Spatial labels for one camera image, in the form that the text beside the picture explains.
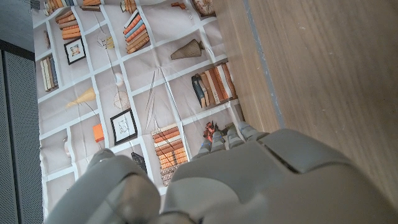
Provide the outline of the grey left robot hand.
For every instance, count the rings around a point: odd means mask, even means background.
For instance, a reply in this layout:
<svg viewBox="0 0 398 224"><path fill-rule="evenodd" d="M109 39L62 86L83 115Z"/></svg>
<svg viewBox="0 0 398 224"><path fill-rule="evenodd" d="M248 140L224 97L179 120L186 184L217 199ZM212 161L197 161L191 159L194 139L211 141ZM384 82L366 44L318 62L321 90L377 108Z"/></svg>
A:
<svg viewBox="0 0 398 224"><path fill-rule="evenodd" d="M47 223L396 223L397 210L341 152L291 129L215 132L164 197L130 158L98 151Z"/></svg>

